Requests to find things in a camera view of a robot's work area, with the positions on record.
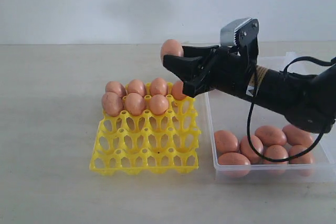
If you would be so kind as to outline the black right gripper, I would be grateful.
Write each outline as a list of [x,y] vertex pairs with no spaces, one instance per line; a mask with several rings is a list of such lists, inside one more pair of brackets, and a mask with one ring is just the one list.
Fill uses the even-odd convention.
[[249,88],[259,54],[258,39],[242,46],[182,46],[183,57],[163,56],[163,66],[183,82],[182,93],[194,98],[219,90],[239,98],[252,98]]

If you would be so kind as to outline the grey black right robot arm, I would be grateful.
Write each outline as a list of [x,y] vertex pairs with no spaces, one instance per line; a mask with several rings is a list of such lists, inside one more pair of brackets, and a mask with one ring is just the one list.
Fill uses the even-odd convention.
[[256,39],[208,47],[169,39],[161,47],[161,61],[183,82],[186,96],[219,90],[281,114],[304,131],[328,133],[335,123],[335,60],[305,57],[326,70],[303,75],[258,65],[258,52]]

